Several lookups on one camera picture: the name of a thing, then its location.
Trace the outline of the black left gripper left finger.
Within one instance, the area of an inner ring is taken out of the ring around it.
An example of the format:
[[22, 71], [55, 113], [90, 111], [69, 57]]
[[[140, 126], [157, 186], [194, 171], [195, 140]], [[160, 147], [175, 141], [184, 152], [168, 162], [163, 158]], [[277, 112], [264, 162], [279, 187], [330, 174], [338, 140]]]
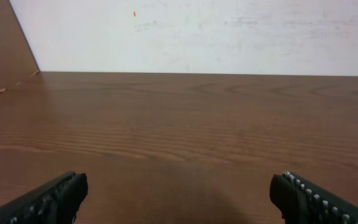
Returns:
[[0, 206], [0, 224], [74, 223], [87, 194], [86, 174], [66, 172]]

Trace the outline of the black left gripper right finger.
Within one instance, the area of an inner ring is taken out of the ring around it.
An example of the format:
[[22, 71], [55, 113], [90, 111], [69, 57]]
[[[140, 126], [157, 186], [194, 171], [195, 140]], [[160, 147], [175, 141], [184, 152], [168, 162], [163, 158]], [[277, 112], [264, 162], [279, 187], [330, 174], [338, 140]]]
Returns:
[[270, 200], [286, 224], [358, 224], [358, 207], [294, 172], [275, 174]]

